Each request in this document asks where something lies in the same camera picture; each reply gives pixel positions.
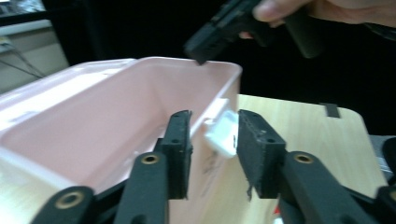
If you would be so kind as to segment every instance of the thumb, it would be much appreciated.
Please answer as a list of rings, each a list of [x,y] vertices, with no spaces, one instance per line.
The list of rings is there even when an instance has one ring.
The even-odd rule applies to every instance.
[[[258,21],[277,21],[289,16],[312,0],[262,0],[254,9]]]

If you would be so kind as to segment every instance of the human hand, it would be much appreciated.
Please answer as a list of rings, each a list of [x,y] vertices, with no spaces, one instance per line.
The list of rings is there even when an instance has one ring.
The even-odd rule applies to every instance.
[[[257,20],[275,27],[304,5],[309,15],[318,19],[396,27],[396,0],[263,0],[253,14]]]

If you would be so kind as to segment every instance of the plastic container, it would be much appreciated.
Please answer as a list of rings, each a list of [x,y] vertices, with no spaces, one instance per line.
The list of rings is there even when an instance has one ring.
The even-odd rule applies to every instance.
[[[202,126],[218,99],[236,109],[240,74],[233,63],[158,57],[71,67],[0,97],[0,161],[56,189],[100,192],[128,176],[173,113],[189,109],[189,199],[170,202],[170,221],[198,223],[224,163],[205,143]]]

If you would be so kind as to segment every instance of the wooden table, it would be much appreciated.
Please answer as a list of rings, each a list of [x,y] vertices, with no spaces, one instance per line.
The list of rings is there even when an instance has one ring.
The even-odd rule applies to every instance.
[[[342,185],[370,197],[378,187],[387,185],[363,120],[356,112],[338,108],[340,118],[331,118],[324,105],[247,95],[239,96],[239,109],[262,115],[285,139],[288,151],[314,154]],[[247,189],[239,160],[229,160],[202,223],[272,224],[276,200],[253,195],[249,202]]]

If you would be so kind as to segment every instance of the black bracelet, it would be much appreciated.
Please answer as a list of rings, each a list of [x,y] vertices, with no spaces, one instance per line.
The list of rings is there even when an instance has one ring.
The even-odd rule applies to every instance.
[[[364,23],[371,31],[374,33],[381,35],[382,37],[396,41],[396,28],[372,24],[372,23]]]

